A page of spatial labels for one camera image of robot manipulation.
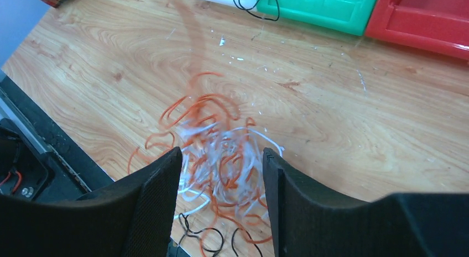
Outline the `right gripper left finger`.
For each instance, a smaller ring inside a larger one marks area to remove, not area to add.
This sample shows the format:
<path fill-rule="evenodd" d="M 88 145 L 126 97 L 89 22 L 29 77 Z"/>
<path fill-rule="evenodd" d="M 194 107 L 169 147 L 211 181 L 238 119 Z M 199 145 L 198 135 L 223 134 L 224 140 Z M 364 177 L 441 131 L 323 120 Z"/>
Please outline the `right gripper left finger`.
<path fill-rule="evenodd" d="M 166 256 L 182 160 L 175 147 L 76 200 L 1 196 L 1 255 Z"/>

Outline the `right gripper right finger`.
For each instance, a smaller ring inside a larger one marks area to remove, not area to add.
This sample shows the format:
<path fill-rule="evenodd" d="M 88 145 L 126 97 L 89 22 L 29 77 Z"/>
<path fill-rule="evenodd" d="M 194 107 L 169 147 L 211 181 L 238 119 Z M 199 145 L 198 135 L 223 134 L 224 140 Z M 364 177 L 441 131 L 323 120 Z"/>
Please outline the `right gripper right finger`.
<path fill-rule="evenodd" d="M 365 202 L 270 148 L 263 181 L 276 256 L 467 256 L 468 194 L 393 193 Z"/>

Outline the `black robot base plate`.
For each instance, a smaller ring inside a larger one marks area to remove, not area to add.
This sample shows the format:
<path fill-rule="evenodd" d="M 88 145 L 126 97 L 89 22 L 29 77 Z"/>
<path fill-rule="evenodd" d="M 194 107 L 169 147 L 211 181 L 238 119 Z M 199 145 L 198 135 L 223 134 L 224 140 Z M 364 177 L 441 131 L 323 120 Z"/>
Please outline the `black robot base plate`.
<path fill-rule="evenodd" d="M 1 194 L 55 202 L 76 199 L 113 182 L 1 72 Z"/>

